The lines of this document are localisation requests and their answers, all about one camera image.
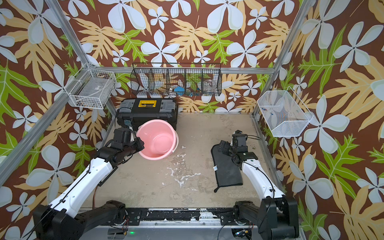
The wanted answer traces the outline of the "black cloth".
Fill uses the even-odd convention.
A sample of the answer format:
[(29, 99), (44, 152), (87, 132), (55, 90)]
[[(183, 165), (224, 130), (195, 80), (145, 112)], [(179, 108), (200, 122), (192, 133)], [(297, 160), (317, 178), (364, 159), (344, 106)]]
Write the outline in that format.
[(211, 149), (217, 181), (217, 187), (214, 189), (215, 193), (223, 187), (243, 185), (240, 168), (233, 163), (232, 157), (229, 155), (230, 147), (230, 143), (221, 141)]

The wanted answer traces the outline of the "pink plastic bucket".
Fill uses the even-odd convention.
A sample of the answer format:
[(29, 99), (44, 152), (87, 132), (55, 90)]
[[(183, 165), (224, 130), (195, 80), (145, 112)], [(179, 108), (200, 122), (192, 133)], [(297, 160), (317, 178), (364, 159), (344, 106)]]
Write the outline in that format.
[(179, 145), (179, 136), (164, 120), (151, 120), (138, 128), (137, 137), (144, 142), (139, 154), (147, 160), (158, 161), (173, 154)]

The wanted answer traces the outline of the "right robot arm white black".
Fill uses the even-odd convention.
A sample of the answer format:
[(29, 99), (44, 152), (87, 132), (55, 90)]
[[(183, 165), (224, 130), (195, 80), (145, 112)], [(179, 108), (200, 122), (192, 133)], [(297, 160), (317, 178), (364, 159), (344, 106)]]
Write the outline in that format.
[(256, 140), (258, 137), (237, 130), (231, 142), (221, 141), (212, 147), (217, 189), (241, 186), (242, 175), (246, 175), (261, 204), (256, 206), (251, 201), (237, 201), (233, 222), (257, 226), (264, 240), (296, 239), (300, 236), (298, 204), (268, 177), (256, 154), (248, 150), (248, 139)]

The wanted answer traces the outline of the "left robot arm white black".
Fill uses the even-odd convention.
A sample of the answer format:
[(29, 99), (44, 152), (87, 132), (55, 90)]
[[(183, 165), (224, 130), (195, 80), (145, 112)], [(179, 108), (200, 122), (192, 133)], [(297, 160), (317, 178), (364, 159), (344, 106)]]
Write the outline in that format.
[(78, 240), (82, 235), (106, 223), (127, 221), (125, 204), (108, 201), (103, 206), (80, 213), (85, 200), (102, 186), (118, 166), (144, 149), (136, 132), (119, 128), (114, 137), (100, 148), (81, 175), (47, 206), (39, 205), (33, 213), (32, 233), (39, 240)]

